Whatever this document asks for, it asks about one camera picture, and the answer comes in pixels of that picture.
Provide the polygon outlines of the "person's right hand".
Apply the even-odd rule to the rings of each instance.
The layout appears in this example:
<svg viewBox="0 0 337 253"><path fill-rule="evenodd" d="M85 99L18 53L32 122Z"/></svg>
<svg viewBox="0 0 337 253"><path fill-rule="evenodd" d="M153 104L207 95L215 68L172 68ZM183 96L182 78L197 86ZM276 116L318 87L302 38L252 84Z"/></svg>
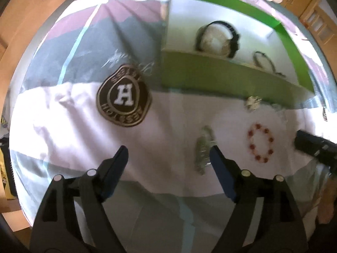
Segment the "person's right hand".
<svg viewBox="0 0 337 253"><path fill-rule="evenodd" d="M334 201L336 200L336 177L330 176L326 182L318 205L317 219L320 224L328 224L334 217Z"/></svg>

